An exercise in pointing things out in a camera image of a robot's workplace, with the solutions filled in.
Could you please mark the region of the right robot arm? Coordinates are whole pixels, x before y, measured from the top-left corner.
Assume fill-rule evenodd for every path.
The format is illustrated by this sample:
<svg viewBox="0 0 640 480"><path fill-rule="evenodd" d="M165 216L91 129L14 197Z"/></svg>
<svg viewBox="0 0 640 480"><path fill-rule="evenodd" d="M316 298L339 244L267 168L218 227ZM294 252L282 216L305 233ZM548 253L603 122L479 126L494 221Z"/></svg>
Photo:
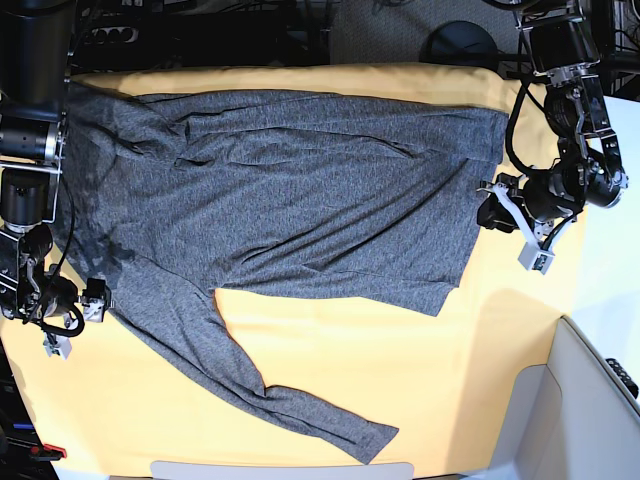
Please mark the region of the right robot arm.
<svg viewBox="0 0 640 480"><path fill-rule="evenodd" d="M45 265L62 162L73 1L1 4L1 313L38 326L49 342L80 335L111 305L105 281L84 290Z"/></svg>

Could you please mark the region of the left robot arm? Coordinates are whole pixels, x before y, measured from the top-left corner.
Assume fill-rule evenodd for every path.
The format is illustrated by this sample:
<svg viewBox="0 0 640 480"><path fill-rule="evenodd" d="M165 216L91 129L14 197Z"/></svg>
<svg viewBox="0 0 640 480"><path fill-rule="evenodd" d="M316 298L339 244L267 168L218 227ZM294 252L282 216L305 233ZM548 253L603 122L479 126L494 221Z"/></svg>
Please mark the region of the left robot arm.
<svg viewBox="0 0 640 480"><path fill-rule="evenodd" d="M488 197L477 223L488 230L531 233L536 245L550 249L564 227L587 205L615 206L628 186L618 141L611 127L595 68L600 55L577 1L494 1L513 13L530 57L532 72L517 93L505 134L505 152L518 175L500 174L485 182ZM559 159L548 168L525 165L513 137L534 78L548 84L540 110L558 137Z"/></svg>

